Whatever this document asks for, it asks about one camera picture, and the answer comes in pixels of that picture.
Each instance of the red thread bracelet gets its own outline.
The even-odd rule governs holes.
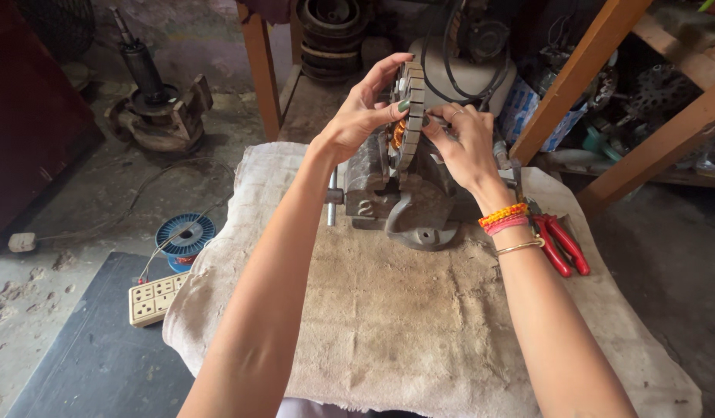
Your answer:
[[[525,214],[514,214],[511,216],[506,216],[499,221],[490,224],[489,226],[484,228],[484,231],[487,233],[487,235],[493,236],[495,233],[498,233],[503,229],[526,224],[528,224],[528,217],[525,216]]]

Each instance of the black mat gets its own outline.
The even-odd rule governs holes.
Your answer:
[[[107,257],[7,418],[177,415],[193,376],[161,340],[162,322],[128,323],[128,289],[148,260]],[[149,280],[172,274],[166,259],[152,261]]]

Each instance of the orange beaded bracelet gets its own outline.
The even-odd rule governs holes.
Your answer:
[[[482,227],[487,227],[492,223],[495,223],[499,221],[500,219],[506,218],[508,216],[512,216],[515,214],[527,214],[528,213],[528,205],[525,203],[518,203],[518,204],[513,204],[512,206],[507,206],[503,207],[502,209],[498,210],[497,212],[494,212],[493,214],[490,214],[489,216],[485,216],[481,219],[479,219],[479,224],[482,225]]]

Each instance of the blue spool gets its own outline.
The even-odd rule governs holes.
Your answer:
[[[190,271],[192,264],[182,264],[177,259],[197,255],[203,250],[205,243],[216,234],[216,226],[207,216],[200,216],[197,222],[193,222],[198,216],[200,214],[177,215],[164,223],[156,232],[156,246],[158,247],[170,236],[183,231],[161,250],[167,256],[169,267],[178,273]]]

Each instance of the white plug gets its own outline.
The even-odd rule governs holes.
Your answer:
[[[35,250],[35,233],[13,233],[9,237],[9,249],[13,253],[31,252]]]

